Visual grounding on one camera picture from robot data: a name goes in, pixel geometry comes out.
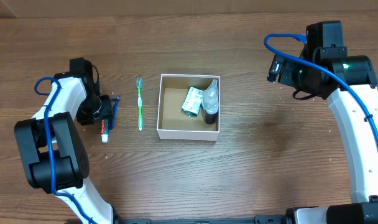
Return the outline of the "toothpaste tube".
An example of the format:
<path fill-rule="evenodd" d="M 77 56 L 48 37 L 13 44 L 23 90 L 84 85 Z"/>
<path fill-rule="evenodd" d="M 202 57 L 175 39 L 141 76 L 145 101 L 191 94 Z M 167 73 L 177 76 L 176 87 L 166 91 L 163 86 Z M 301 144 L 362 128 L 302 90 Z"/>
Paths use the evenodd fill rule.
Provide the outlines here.
<path fill-rule="evenodd" d="M 101 122 L 101 141 L 106 144 L 109 141 L 109 120 L 104 119 Z"/>

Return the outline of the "blue disposable razor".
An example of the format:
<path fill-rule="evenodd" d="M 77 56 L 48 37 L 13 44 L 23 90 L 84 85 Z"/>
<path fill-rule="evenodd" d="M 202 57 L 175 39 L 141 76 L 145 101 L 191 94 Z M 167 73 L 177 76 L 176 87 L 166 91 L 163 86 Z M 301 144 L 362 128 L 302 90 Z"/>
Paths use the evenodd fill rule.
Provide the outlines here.
<path fill-rule="evenodd" d="M 118 103 L 119 103 L 120 99 L 121 99 L 120 96 L 111 98 L 111 102 L 113 102 L 114 105 L 113 105 L 113 117 L 112 117 L 112 119 L 109 120 L 109 124 L 108 124 L 109 130 L 112 130 L 114 128 L 114 124 L 115 124 L 115 120 L 116 120 L 116 114 L 117 114 L 117 111 L 118 111 Z"/>

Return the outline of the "green toothbrush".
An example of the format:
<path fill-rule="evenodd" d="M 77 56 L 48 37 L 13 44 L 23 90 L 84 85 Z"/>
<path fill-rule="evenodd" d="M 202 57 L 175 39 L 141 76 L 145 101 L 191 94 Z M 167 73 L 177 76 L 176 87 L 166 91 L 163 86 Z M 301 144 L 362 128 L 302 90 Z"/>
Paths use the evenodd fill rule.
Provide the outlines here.
<path fill-rule="evenodd" d="M 143 86 L 143 79 L 141 77 L 138 77 L 136 80 L 136 87 L 137 87 L 137 106 L 138 106 L 138 128 L 139 131 L 142 131 L 143 128 L 143 118 L 142 118 L 142 95 L 141 95 L 141 89 Z"/>

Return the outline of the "green soap packet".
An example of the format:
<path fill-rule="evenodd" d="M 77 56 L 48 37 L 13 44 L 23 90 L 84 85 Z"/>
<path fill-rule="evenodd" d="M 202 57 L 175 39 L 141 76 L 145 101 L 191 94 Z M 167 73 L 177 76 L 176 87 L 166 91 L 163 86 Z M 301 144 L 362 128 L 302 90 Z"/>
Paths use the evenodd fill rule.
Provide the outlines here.
<path fill-rule="evenodd" d="M 200 112 L 201 102 L 203 99 L 203 90 L 197 89 L 191 86 L 188 90 L 188 93 L 184 99 L 181 110 L 192 119 L 195 116 L 198 116 Z"/>

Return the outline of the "clear bottle dark liquid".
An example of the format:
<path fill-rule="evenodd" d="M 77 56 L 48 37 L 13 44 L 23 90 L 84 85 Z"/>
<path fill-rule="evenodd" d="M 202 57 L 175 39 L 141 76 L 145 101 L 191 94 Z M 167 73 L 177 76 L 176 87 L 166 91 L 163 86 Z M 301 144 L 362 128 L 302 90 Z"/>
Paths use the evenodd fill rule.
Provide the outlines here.
<path fill-rule="evenodd" d="M 213 124 L 219 112 L 218 81 L 214 79 L 211 85 L 203 92 L 201 114 L 206 124 Z"/>

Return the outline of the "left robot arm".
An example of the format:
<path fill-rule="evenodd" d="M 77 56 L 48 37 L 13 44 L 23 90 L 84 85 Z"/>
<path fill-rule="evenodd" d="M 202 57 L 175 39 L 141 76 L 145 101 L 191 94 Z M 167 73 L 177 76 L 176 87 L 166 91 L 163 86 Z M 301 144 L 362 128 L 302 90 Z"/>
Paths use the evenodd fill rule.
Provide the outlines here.
<path fill-rule="evenodd" d="M 64 201 L 82 223 L 121 223 L 89 178 L 88 155 L 76 128 L 115 117 L 110 97 L 100 92 L 98 69 L 74 58 L 69 71 L 48 80 L 52 89 L 42 107 L 14 126 L 28 183 Z"/>

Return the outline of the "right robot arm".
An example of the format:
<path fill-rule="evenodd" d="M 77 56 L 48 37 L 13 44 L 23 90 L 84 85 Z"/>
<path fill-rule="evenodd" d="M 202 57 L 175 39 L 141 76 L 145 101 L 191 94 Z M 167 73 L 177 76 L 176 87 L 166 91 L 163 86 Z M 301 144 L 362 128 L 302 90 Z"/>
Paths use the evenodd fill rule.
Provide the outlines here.
<path fill-rule="evenodd" d="M 298 57 L 274 51 L 267 80 L 320 97 L 338 124 L 351 182 L 351 201 L 329 207 L 289 208 L 258 215 L 256 223 L 378 223 L 378 89 L 371 60 L 350 56 L 340 21 L 310 24 L 295 35 Z"/>

